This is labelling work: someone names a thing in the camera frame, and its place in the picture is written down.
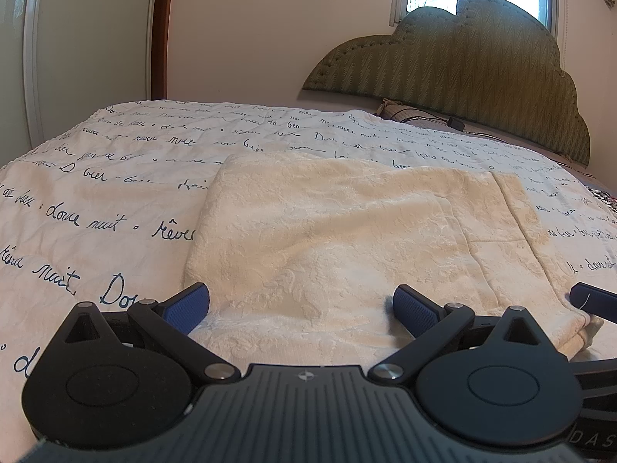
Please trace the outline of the cream fleece pants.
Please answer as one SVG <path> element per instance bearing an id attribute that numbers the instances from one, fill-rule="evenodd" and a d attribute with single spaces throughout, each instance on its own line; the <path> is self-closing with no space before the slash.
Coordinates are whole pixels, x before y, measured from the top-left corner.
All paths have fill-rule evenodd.
<path id="1" fill-rule="evenodd" d="M 231 157 L 185 280 L 211 297 L 192 337 L 238 368 L 383 360 L 410 339 L 392 309 L 402 284 L 487 316 L 524 306 L 569 357 L 601 328 L 567 301 L 573 277 L 519 179 L 494 172 Z"/>

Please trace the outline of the green upholstered headboard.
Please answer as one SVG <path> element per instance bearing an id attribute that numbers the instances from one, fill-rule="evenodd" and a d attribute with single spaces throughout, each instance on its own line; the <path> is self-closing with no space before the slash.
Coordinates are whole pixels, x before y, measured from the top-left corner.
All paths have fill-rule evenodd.
<path id="1" fill-rule="evenodd" d="M 412 10 L 323 56 L 308 91 L 388 98 L 478 122 L 588 165 L 591 136 L 551 32 L 506 0 Z"/>

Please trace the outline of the small black device on bed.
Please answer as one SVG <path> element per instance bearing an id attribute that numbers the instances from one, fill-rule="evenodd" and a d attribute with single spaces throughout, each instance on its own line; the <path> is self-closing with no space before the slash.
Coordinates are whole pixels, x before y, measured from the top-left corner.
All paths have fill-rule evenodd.
<path id="1" fill-rule="evenodd" d="M 449 117 L 447 124 L 450 128 L 453 128 L 456 131 L 463 132 L 465 129 L 465 123 L 455 117 Z"/>

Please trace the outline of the wardrobe sliding door with flowers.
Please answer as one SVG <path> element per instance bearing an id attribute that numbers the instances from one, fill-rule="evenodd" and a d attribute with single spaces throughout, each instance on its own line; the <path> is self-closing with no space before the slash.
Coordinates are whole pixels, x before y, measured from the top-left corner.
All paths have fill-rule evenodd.
<path id="1" fill-rule="evenodd" d="M 113 103 L 161 98 L 170 0 L 1 0 L 1 161 Z"/>

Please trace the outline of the striped pillow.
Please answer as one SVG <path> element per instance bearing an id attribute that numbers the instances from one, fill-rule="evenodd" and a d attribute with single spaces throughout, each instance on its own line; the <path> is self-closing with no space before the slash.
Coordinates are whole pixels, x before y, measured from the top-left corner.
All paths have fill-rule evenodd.
<path id="1" fill-rule="evenodd" d="M 437 116 L 424 110 L 420 110 L 415 106 L 407 106 L 398 101 L 384 98 L 382 103 L 376 110 L 376 116 L 399 123 L 433 123 L 448 126 L 448 118 Z"/>

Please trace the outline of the white script-print quilt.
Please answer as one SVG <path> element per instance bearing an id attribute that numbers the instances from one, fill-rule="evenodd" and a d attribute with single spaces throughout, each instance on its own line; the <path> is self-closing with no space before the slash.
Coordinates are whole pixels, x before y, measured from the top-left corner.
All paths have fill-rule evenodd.
<path id="1" fill-rule="evenodd" d="M 1 171 L 3 461 L 34 446 L 22 390 L 72 307 L 90 301 L 124 311 L 190 286 L 188 255 L 220 167 L 274 153 L 511 174 L 573 284 L 616 287 L 615 215 L 534 150 L 356 110 L 171 100 L 108 106 Z"/>

